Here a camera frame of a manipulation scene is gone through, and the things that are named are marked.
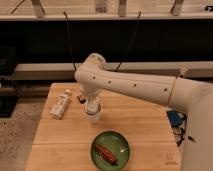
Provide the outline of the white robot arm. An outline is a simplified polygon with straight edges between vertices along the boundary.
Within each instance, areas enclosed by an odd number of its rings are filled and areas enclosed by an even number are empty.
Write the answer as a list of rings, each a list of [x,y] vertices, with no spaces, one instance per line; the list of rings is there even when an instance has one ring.
[[[111,72],[105,65],[102,55],[92,53],[75,71],[90,119],[99,120],[103,89],[167,106],[187,116],[180,171],[213,171],[213,83]]]

